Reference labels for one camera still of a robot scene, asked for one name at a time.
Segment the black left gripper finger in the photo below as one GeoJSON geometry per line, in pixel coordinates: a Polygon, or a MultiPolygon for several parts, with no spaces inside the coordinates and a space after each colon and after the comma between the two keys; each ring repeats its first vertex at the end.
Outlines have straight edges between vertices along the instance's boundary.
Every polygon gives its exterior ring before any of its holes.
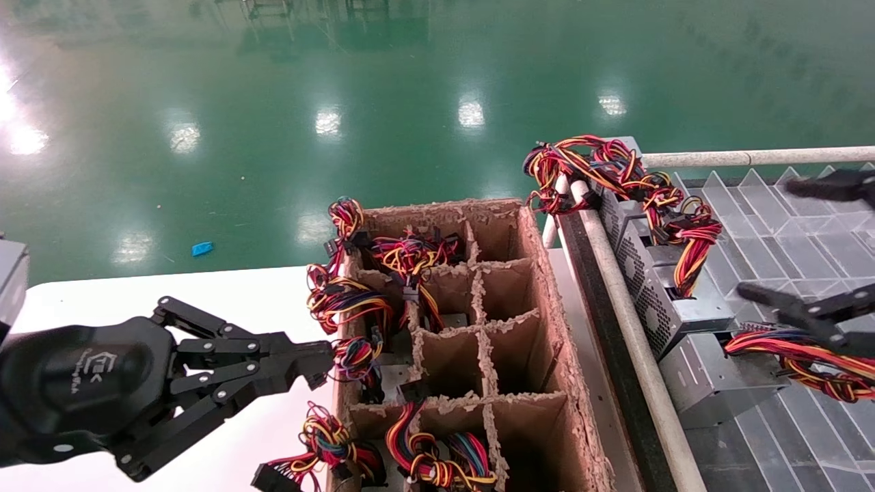
{"type": "Polygon", "coordinates": [[[176,351],[191,370],[216,370],[233,364],[275,363],[296,371],[329,371],[334,365],[331,343],[291,342],[284,332],[250,333],[216,315],[165,297],[159,299],[151,320],[160,327],[175,327],[191,338],[181,340],[176,351]]]}

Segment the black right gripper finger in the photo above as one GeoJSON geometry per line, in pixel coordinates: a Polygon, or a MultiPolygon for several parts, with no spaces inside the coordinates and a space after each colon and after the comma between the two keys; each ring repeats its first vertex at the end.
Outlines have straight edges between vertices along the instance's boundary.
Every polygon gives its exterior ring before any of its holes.
{"type": "Polygon", "coordinates": [[[873,314],[874,284],[815,301],[806,301],[793,294],[751,282],[738,284],[737,294],[741,299],[772,309],[779,323],[799,328],[835,354],[857,357],[874,355],[872,328],[839,326],[873,314]]]}
{"type": "Polygon", "coordinates": [[[874,208],[874,171],[839,169],[821,178],[794,178],[785,183],[785,190],[800,198],[831,202],[865,202],[874,208]]]}

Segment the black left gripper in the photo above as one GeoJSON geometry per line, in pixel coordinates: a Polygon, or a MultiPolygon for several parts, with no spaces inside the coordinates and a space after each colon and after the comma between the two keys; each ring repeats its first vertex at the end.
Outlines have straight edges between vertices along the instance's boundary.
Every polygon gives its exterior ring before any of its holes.
{"type": "Polygon", "coordinates": [[[147,318],[12,334],[1,358],[2,465],[115,448],[120,470],[143,482],[257,398],[289,392],[297,377],[319,388],[334,365],[239,362],[175,378],[167,396],[175,346],[147,318]]]}

